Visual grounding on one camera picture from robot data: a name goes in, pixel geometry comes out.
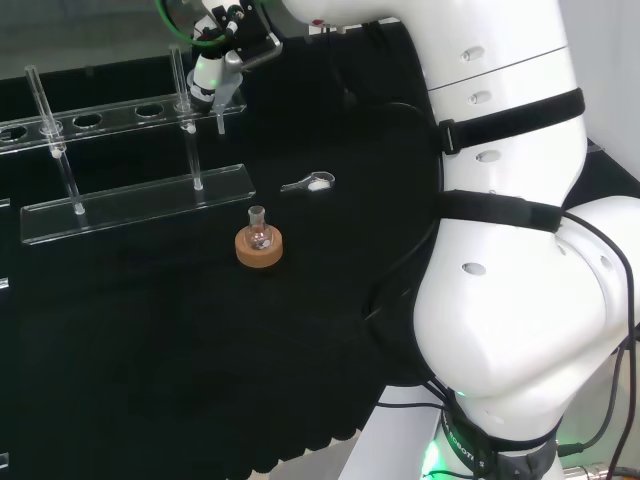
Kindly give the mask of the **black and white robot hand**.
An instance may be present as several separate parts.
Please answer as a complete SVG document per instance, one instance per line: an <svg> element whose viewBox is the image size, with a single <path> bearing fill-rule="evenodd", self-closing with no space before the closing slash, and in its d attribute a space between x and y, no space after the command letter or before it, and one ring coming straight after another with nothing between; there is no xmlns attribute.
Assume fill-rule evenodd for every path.
<svg viewBox="0 0 640 480"><path fill-rule="evenodd" d="M193 27L189 98L196 111L221 117L243 74L279 56L283 45L260 1L204 1L202 10Z"/></svg>

